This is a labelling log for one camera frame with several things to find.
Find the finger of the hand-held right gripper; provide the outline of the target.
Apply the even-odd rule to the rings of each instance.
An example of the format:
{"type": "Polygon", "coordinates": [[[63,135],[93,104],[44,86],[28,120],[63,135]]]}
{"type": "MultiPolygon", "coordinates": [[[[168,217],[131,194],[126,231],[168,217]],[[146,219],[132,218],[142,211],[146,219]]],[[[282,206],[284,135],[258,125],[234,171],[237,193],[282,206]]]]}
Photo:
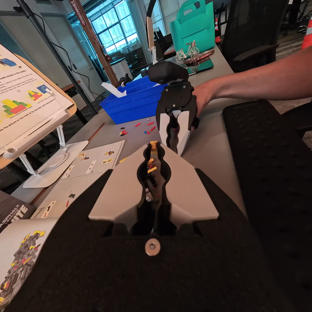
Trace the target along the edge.
{"type": "Polygon", "coordinates": [[[191,132],[189,130],[189,111],[181,112],[177,117],[177,123],[179,126],[179,132],[177,135],[177,154],[181,156],[191,132]]]}
{"type": "Polygon", "coordinates": [[[161,142],[170,147],[171,139],[171,116],[166,113],[160,114],[159,134],[161,142]]]}

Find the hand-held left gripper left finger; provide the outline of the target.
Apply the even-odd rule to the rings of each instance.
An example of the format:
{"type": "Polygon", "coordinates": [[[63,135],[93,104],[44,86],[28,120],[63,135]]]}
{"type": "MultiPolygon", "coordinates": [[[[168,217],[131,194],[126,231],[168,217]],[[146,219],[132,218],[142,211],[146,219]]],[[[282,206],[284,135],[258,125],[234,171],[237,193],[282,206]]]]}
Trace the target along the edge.
{"type": "Polygon", "coordinates": [[[137,172],[145,161],[143,145],[125,161],[115,166],[95,205],[89,213],[91,220],[135,224],[138,221],[137,207],[142,200],[143,186],[137,172]]]}

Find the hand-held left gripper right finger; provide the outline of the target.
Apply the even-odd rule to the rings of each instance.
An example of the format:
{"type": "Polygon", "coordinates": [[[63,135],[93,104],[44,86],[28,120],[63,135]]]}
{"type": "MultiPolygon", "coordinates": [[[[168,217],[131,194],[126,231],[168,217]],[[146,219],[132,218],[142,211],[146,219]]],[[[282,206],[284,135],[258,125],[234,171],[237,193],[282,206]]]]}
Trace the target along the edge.
{"type": "Polygon", "coordinates": [[[163,143],[158,143],[165,199],[173,224],[214,220],[219,217],[195,168],[163,143]]]}

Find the pile of red blue pins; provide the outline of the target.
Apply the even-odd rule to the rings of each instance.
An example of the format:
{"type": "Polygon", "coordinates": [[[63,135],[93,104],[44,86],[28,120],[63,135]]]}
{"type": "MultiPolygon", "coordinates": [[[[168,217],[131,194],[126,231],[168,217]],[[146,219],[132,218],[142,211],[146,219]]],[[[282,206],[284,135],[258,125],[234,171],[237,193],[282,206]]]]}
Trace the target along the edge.
{"type": "Polygon", "coordinates": [[[155,122],[151,119],[142,119],[135,124],[135,129],[139,133],[149,135],[155,129],[155,122]]]}

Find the lego car model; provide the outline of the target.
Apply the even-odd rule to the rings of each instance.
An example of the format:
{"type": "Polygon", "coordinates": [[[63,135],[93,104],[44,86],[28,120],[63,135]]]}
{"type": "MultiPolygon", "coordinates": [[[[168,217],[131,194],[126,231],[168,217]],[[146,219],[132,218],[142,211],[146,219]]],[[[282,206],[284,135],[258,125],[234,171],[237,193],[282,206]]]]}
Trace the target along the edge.
{"type": "Polygon", "coordinates": [[[129,206],[141,204],[145,198],[145,189],[149,188],[150,193],[155,201],[159,202],[157,190],[157,183],[155,181],[154,173],[157,167],[143,168],[148,166],[150,158],[150,150],[143,151],[143,148],[128,157],[126,163],[119,164],[114,171],[115,184],[122,184],[122,203],[128,203],[129,206]]]}

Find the person's right forearm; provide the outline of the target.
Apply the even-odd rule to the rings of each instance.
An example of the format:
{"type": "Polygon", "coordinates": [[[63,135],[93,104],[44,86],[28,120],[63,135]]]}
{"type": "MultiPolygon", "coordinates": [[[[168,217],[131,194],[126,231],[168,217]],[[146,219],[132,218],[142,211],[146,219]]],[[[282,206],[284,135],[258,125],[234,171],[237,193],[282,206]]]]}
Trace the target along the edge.
{"type": "Polygon", "coordinates": [[[212,99],[296,100],[312,96],[312,47],[273,63],[217,78],[212,99]]]}

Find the lego set box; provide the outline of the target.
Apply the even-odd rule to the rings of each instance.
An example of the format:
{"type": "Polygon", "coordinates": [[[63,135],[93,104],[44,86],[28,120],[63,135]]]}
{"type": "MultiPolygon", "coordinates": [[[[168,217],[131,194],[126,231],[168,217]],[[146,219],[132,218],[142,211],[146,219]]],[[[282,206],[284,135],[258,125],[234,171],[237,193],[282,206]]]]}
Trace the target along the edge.
{"type": "Polygon", "coordinates": [[[0,232],[14,221],[29,219],[36,208],[0,191],[0,232]]]}

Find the blue plastic bin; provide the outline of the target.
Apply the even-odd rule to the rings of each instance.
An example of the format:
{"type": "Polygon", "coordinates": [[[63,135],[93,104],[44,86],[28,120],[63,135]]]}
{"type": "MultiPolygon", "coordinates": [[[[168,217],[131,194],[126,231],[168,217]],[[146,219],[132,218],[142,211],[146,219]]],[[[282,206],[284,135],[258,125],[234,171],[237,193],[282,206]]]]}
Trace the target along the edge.
{"type": "Polygon", "coordinates": [[[115,124],[151,117],[156,115],[158,100],[166,86],[151,82],[145,76],[127,83],[125,87],[118,87],[118,91],[126,92],[126,95],[118,98],[110,94],[100,106],[115,124]]]}

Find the brown flat box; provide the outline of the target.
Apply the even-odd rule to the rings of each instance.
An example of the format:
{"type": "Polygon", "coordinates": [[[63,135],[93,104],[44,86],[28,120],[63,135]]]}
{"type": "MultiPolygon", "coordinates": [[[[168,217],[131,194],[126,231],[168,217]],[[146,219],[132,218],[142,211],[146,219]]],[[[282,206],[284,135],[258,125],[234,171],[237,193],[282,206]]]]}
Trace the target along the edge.
{"type": "Polygon", "coordinates": [[[214,52],[215,52],[215,49],[211,49],[211,50],[202,52],[199,55],[196,55],[196,56],[193,56],[193,57],[186,59],[183,62],[183,64],[185,64],[186,66],[201,64],[201,63],[205,62],[206,60],[210,59],[210,56],[213,55],[214,52]]]}

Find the white desk lamp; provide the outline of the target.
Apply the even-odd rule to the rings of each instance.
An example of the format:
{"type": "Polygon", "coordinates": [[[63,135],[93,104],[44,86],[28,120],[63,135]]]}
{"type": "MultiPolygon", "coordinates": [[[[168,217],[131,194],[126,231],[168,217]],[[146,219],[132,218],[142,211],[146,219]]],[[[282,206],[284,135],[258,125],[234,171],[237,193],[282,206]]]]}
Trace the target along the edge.
{"type": "Polygon", "coordinates": [[[146,33],[147,33],[147,40],[149,44],[149,51],[152,54],[153,65],[158,62],[157,56],[156,56],[156,46],[154,44],[153,21],[151,17],[155,3],[156,3],[156,0],[151,0],[149,2],[147,13],[146,13],[146,33]]]}

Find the teal felt bag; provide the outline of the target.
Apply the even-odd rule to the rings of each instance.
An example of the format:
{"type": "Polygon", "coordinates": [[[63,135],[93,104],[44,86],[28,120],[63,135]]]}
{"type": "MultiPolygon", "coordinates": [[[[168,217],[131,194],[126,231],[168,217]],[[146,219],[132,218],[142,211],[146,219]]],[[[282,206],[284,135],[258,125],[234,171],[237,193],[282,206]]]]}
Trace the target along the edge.
{"type": "Polygon", "coordinates": [[[183,49],[186,54],[188,43],[195,41],[199,52],[215,46],[215,19],[213,2],[189,0],[181,5],[177,19],[170,22],[170,31],[176,53],[183,49]]]}

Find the black perforated chair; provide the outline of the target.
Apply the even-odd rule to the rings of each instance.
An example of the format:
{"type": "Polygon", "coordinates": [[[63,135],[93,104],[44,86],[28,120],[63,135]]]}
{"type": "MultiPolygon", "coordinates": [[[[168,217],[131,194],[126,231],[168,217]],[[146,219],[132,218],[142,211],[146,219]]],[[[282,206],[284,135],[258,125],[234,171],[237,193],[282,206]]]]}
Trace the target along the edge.
{"type": "Polygon", "coordinates": [[[311,150],[265,100],[222,112],[248,219],[297,311],[311,311],[311,150]]]}

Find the brown wooden pillar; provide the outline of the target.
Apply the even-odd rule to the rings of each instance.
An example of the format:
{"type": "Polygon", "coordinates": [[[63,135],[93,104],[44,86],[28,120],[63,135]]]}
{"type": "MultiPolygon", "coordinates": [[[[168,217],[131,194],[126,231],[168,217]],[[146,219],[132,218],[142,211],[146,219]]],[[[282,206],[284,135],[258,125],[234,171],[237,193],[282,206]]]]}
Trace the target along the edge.
{"type": "Polygon", "coordinates": [[[99,58],[99,61],[108,77],[108,79],[110,80],[111,84],[114,87],[117,87],[117,85],[119,84],[119,81],[117,80],[117,77],[110,65],[110,63],[107,61],[104,53],[103,53],[103,49],[100,45],[100,42],[92,28],[92,25],[84,11],[84,8],[81,4],[81,2],[79,0],[69,0],[68,1],[70,3],[70,5],[72,6],[72,9],[74,10],[77,18],[79,19],[83,30],[85,31],[89,41],[91,42],[91,45],[93,46],[97,57],[99,58]]]}

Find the black metal pole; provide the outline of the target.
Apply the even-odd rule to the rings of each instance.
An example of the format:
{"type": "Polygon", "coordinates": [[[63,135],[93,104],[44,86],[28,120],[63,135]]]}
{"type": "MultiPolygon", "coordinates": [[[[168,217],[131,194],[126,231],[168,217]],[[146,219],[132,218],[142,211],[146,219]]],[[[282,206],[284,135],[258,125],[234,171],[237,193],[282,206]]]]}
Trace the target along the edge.
{"type": "Polygon", "coordinates": [[[65,64],[65,62],[63,61],[63,59],[60,56],[60,54],[58,53],[58,51],[55,49],[53,43],[50,41],[49,37],[47,36],[44,29],[42,28],[41,24],[39,23],[39,21],[35,17],[35,14],[32,12],[32,10],[29,8],[29,6],[25,3],[25,1],[17,0],[17,3],[19,4],[19,7],[22,10],[22,12],[24,13],[24,15],[26,16],[26,18],[28,18],[32,22],[34,27],[40,33],[41,37],[43,38],[43,40],[45,41],[45,43],[47,44],[47,46],[49,47],[49,49],[51,50],[51,52],[53,53],[53,55],[55,56],[55,58],[57,59],[57,61],[59,62],[59,64],[63,68],[63,70],[65,71],[65,73],[67,74],[67,76],[69,77],[69,79],[71,80],[76,91],[83,98],[84,102],[86,103],[86,105],[88,106],[88,108],[90,109],[92,114],[94,116],[97,115],[98,112],[95,110],[95,108],[93,107],[93,105],[89,101],[87,95],[84,93],[83,89],[80,87],[80,85],[77,83],[77,80],[72,75],[72,72],[69,70],[68,66],[65,64]]]}

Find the orange traffic cone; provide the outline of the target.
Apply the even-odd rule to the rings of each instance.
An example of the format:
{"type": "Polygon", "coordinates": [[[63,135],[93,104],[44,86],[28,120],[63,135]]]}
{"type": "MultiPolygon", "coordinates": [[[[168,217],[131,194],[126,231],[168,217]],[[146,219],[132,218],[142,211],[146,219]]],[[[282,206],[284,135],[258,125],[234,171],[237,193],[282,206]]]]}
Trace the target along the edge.
{"type": "Polygon", "coordinates": [[[306,49],[310,46],[312,46],[312,17],[309,20],[306,34],[304,36],[304,40],[301,45],[301,50],[306,49]]]}

